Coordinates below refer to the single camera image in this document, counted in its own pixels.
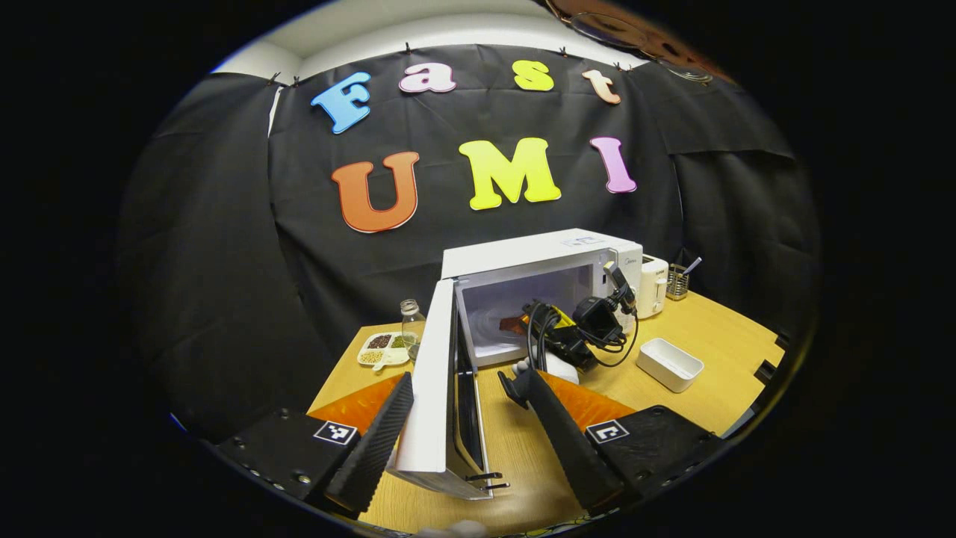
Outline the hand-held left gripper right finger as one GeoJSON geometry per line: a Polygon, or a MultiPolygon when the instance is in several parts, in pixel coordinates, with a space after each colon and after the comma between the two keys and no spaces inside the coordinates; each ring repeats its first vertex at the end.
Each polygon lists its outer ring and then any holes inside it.
{"type": "Polygon", "coordinates": [[[726,440],[663,405],[636,411],[550,372],[523,372],[535,412],[578,504],[594,515],[673,490],[726,440]]]}

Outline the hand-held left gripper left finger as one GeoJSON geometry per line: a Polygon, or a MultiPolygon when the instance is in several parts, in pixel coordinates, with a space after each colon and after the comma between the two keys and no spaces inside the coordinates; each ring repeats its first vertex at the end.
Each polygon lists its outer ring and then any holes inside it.
{"type": "Polygon", "coordinates": [[[215,450],[281,494],[359,516],[368,511],[413,403],[411,374],[403,372],[313,412],[278,409],[215,450]]]}

